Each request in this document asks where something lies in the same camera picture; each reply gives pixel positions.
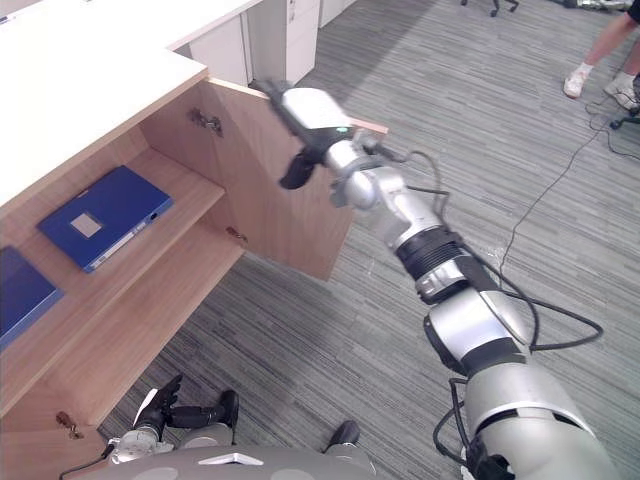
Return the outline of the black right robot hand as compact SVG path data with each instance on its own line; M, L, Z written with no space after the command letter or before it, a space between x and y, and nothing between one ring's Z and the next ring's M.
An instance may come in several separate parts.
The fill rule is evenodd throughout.
M278 118L301 142L301 149L279 180L281 187L296 190L304 186L318 165L337 177L347 173L358 158L353 146L355 127L331 95L316 88L295 87L286 81L261 80L255 86L268 97Z

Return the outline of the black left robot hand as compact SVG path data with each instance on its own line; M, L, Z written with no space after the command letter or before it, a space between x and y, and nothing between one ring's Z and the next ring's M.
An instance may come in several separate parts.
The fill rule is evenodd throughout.
M165 386L158 389L137 414L133 428L151 428L160 435L166 425L170 407L177 401L181 387L182 374L173 377Z

